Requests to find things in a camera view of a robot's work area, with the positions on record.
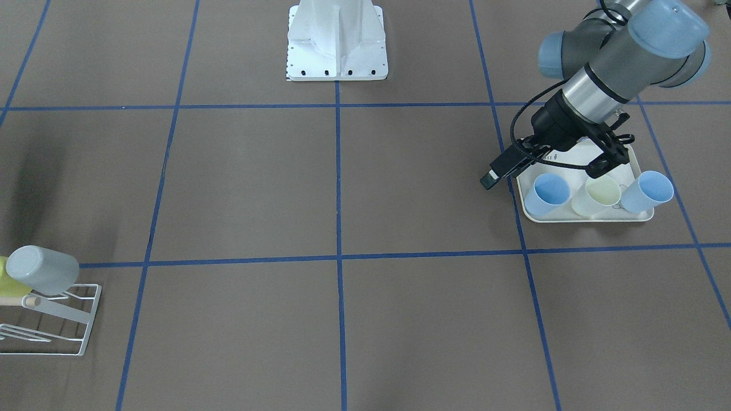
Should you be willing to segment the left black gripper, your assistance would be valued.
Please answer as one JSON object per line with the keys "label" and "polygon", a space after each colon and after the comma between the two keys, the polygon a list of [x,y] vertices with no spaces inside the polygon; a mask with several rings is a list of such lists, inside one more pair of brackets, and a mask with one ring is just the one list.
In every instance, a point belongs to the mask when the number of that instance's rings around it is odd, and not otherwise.
{"label": "left black gripper", "polygon": [[[502,179],[516,178],[533,164],[583,171],[593,179],[629,164],[628,146],[634,143],[635,137],[632,134],[616,135],[615,132],[630,116],[623,110],[616,110],[614,116],[617,120],[611,125],[589,122],[575,114],[561,91],[555,93],[532,115],[533,134],[517,140],[517,146],[509,146],[499,154],[490,163],[490,169],[480,179],[480,184],[490,190]],[[547,159],[551,151],[567,152],[585,139],[601,151],[587,164]]]}

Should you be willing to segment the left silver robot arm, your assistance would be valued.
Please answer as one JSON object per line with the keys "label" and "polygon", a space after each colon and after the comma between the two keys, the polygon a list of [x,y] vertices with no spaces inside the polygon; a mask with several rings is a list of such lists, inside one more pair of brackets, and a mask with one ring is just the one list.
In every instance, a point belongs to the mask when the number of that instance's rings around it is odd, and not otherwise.
{"label": "left silver robot arm", "polygon": [[533,164],[585,172],[597,179],[629,163],[634,135],[617,135],[622,107],[650,86],[676,88],[707,70],[710,28],[681,1],[601,2],[571,31],[545,37],[539,69],[558,83],[532,115],[532,133],[491,162],[485,189]]}

